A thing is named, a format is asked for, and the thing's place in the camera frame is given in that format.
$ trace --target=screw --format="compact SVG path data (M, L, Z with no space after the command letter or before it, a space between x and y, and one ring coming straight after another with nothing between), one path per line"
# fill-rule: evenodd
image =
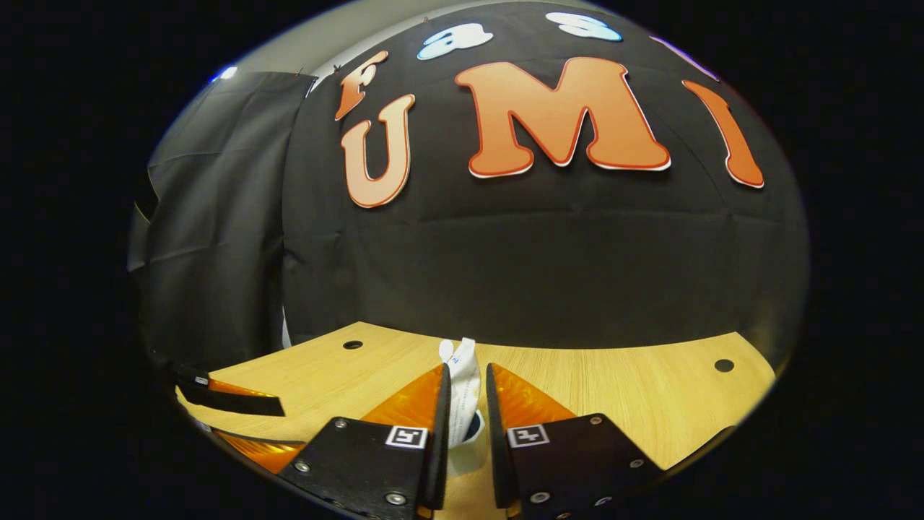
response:
M385 501L392 505L404 505L407 499L401 493L388 493L385 495Z
M531 501L532 503L543 503L544 501L551 499L551 497L552 495L550 495L549 493L546 493L545 491L540 491L538 493L533 493L532 496L529 497L529 501Z

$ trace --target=white paper towel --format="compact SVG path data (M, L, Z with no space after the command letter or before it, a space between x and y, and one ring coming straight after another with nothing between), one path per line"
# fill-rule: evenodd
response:
M449 448L462 443L471 419L478 408L478 395L481 390L481 372L478 358L475 356L475 341L463 338L453 352L450 340L440 342L440 359L449 365L452 383L452 400L449 405Z

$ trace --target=cutout letter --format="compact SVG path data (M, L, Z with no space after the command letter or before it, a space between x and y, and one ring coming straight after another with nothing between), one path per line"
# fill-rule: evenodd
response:
M728 103L717 93L690 80L681 81L692 93L696 94L702 103L709 109L719 133L725 141L728 156L725 158L725 169L728 175L737 182L752 188L763 188L763 174L760 173L754 157L751 156L748 142L741 133L741 129L728 109Z
M512 118L553 163L567 166L588 112L596 135L587 148L593 164L640 170L671 166L670 154L655 141L626 82L626 68L613 61L571 58L555 90L505 62L464 70L456 83L468 87L475 99L480 149L468 161L475 177L516 175L532 167L532 152L517 143Z
M385 124L388 166L378 179L369 176L366 166L366 134L368 120L348 130L340 145L346 162L346 188L353 202L362 207L388 204L404 188L410 171L410 139L407 137L407 110L414 105L414 94L403 95L379 112Z
M337 109L337 113L334 115L334 121L339 121L356 105L359 105L362 98L366 97L366 93L359 91L359 86L369 86L372 78L375 78L375 64L383 62L387 57L388 51L380 51L366 60L366 63L356 67L356 70L347 74L343 81L340 81L344 90L340 95L340 108Z

